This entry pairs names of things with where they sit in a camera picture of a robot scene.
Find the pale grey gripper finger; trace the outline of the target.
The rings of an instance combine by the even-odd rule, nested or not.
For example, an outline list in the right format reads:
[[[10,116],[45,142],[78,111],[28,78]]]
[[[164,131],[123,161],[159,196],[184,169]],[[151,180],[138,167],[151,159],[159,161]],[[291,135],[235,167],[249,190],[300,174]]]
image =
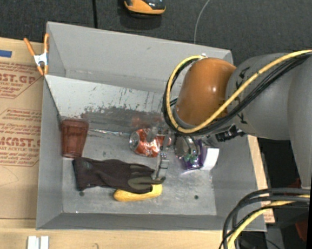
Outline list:
[[[165,178],[168,170],[168,162],[169,159],[167,158],[166,153],[160,152],[159,156],[157,157],[156,170],[154,174],[155,180],[161,181]]]
[[[152,126],[148,132],[148,142],[149,143],[153,142],[157,134],[158,134],[158,127]]]

